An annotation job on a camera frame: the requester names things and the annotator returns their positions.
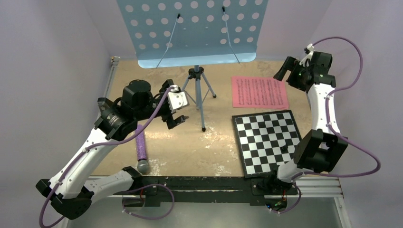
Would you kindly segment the purple glitter microphone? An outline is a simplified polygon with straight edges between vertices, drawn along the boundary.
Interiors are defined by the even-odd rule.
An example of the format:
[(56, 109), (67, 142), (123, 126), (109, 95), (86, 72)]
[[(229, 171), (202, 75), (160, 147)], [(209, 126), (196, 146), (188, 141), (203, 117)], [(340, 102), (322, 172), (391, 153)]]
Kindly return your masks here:
[(136, 154), (137, 154), (137, 170), (141, 174), (148, 174), (151, 168), (147, 158), (145, 134), (144, 132), (140, 132), (142, 128), (143, 126), (139, 124), (135, 131), (135, 133), (138, 133), (138, 136), (135, 138)]

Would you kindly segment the light blue music stand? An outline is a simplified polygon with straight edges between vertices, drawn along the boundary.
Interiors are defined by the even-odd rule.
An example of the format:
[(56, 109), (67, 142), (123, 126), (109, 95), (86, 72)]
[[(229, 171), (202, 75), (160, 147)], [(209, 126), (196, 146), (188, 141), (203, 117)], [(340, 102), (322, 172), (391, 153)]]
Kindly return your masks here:
[(194, 102), (203, 114), (202, 66), (254, 60), (268, 2), (119, 0), (117, 5), (138, 65), (191, 66), (196, 74)]

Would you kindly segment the black metronome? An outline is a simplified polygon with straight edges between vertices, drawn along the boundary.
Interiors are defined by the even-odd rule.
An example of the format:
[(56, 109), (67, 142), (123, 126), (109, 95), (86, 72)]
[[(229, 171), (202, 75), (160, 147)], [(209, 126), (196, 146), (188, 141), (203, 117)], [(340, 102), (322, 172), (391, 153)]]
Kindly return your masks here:
[(97, 106), (100, 111), (100, 118), (105, 118), (113, 111), (113, 102), (106, 97), (100, 97), (97, 100)]

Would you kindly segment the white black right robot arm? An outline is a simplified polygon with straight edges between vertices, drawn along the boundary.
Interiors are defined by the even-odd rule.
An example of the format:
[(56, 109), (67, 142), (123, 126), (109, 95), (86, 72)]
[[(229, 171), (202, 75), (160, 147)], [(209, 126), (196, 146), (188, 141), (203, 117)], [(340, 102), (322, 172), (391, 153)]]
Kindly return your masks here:
[(340, 139), (335, 120), (334, 96), (335, 76), (329, 74), (332, 55), (313, 51), (305, 60), (287, 57), (274, 79), (281, 81), (286, 72), (290, 75), (286, 82), (307, 95), (311, 110), (311, 130), (295, 146), (293, 160), (282, 164), (277, 175), (268, 178), (267, 188), (272, 193), (279, 193), (286, 182), (291, 183), (297, 177), (308, 172), (322, 173), (334, 169), (348, 143)]

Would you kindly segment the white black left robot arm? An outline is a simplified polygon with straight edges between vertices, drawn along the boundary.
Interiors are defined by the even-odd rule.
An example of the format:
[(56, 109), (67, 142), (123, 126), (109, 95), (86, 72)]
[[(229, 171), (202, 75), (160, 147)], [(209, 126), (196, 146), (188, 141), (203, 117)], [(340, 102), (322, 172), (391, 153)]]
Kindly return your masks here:
[(133, 167), (122, 168), (118, 173), (89, 181), (100, 162), (117, 146), (139, 136), (143, 127), (160, 117), (172, 129), (185, 122), (181, 115), (174, 118), (177, 110), (189, 104), (187, 94), (168, 79), (156, 95), (145, 80), (133, 80), (124, 87), (122, 95), (114, 101), (106, 97), (97, 100), (100, 116), (90, 135), (73, 158), (50, 179), (41, 179), (36, 189), (46, 197), (46, 204), (62, 218), (70, 220), (82, 216), (92, 204), (119, 192), (137, 194), (142, 187), (142, 175)]

